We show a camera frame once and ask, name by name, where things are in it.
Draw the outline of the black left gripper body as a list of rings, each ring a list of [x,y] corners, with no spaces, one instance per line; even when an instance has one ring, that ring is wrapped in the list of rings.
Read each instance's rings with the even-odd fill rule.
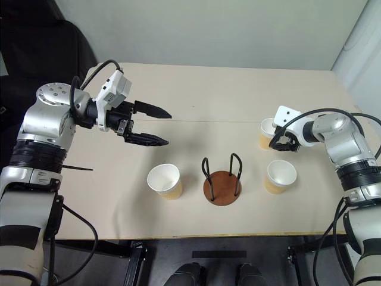
[[[132,134],[134,121],[132,115],[134,104],[123,101],[118,107],[108,110],[106,113],[106,127],[113,130],[118,136],[129,140]]]

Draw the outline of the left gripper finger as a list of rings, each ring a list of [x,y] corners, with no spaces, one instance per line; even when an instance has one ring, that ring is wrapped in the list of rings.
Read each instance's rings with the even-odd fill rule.
[[[127,133],[123,135],[123,138],[126,143],[146,147],[159,147],[169,144],[167,140],[148,133]]]
[[[141,101],[135,101],[133,107],[133,113],[143,113],[149,117],[154,117],[158,119],[171,119],[172,116],[170,113],[165,111],[164,109],[154,106],[152,104],[148,104]]]

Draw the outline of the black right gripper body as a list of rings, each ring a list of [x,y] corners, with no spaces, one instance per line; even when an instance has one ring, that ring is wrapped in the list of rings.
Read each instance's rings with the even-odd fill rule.
[[[291,152],[297,152],[299,150],[299,142],[297,137],[290,132],[285,132],[284,137],[287,139],[285,143],[285,150]]]

